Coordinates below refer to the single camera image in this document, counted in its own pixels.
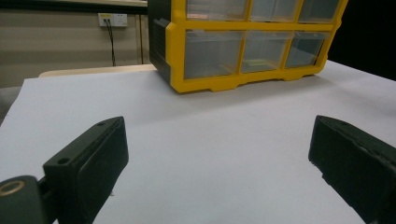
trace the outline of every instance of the white table surface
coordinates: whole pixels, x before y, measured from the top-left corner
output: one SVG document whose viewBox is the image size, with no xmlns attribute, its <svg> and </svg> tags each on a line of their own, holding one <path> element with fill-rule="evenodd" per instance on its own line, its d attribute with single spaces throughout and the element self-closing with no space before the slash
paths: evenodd
<svg viewBox="0 0 396 224">
<path fill-rule="evenodd" d="M 156 71 L 26 79 L 0 128 L 0 180 L 124 116 L 130 162 L 95 223 L 363 223 L 308 161 L 316 115 L 396 146 L 396 82 L 318 75 L 175 93 Z"/>
</svg>

